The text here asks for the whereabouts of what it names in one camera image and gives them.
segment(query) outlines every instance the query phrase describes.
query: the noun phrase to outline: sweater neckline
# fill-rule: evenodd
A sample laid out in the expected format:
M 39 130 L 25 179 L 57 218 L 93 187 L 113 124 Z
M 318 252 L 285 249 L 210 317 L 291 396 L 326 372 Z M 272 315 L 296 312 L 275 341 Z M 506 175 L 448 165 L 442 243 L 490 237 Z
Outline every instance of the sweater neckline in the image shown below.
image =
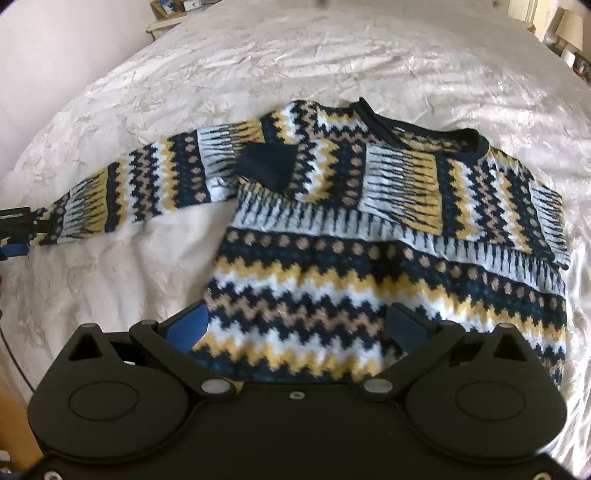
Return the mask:
M 488 153 L 491 146 L 489 141 L 478 133 L 478 130 L 473 128 L 462 128 L 441 132 L 378 115 L 363 97 L 360 97 L 358 102 L 352 103 L 351 108 L 353 108 L 353 110 L 359 115 L 360 119 L 368 127 L 370 133 L 378 139 L 386 142 L 392 148 L 412 150 L 412 148 L 394 132 L 399 132 L 401 134 L 412 133 L 414 135 L 443 141 L 464 141 L 472 146 L 469 151 L 448 152 L 442 150 L 436 151 L 433 154 L 453 157 L 465 163 L 476 163 Z

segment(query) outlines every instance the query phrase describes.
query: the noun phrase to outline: alarm clock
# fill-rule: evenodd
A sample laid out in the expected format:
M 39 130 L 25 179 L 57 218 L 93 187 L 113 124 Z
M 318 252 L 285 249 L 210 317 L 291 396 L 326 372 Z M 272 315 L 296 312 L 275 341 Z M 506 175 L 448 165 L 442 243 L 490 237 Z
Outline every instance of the alarm clock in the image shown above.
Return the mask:
M 201 6 L 201 0 L 184 0 L 183 5 L 185 7 L 185 11 L 190 12 L 191 10 L 195 10 Z

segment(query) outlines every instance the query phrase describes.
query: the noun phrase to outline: lampshade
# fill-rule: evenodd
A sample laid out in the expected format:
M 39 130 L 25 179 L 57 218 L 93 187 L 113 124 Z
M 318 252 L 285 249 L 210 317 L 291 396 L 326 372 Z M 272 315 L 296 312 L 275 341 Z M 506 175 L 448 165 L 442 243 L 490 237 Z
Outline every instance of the lampshade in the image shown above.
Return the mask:
M 583 19 L 571 10 L 565 10 L 556 36 L 578 50 L 583 49 Z

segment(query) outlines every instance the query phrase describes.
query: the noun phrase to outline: bedspread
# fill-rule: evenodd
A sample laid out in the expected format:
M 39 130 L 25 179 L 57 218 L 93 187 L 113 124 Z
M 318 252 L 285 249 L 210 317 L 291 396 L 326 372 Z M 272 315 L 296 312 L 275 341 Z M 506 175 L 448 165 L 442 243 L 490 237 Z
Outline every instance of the bedspread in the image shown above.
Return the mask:
M 591 92 L 524 27 L 482 0 L 224 0 L 94 82 L 0 181 L 0 207 L 48 205 L 160 136 L 260 116 L 292 99 L 434 129 L 477 128 L 564 198 L 572 266 L 569 423 L 554 456 L 591 473 Z M 234 202 L 179 210 L 0 264 L 2 330 L 33 386 L 75 328 L 127 330 L 197 300 Z M 24 384 L 0 342 L 0 369 Z

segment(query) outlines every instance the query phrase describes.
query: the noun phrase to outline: nightstand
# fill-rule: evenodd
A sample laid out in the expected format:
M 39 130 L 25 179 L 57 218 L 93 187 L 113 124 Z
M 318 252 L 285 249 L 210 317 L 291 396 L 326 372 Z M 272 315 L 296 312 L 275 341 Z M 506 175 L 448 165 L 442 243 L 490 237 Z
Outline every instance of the nightstand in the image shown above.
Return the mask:
M 164 20 L 156 20 L 155 22 L 152 22 L 150 25 L 148 25 L 148 28 L 146 28 L 146 32 L 149 33 L 150 35 L 152 35 L 152 38 L 154 39 L 154 41 L 158 40 L 160 37 L 162 37 L 162 35 L 164 35 L 168 31 L 172 30 L 177 25 L 183 23 L 191 15 L 195 15 L 195 14 L 198 14 L 199 12 L 203 12 L 203 11 L 207 10 L 210 6 L 211 5 L 203 5 L 200 8 L 197 8 L 195 10 L 191 10 L 189 12 L 184 12 L 174 18 L 168 18 L 168 19 L 164 19 Z

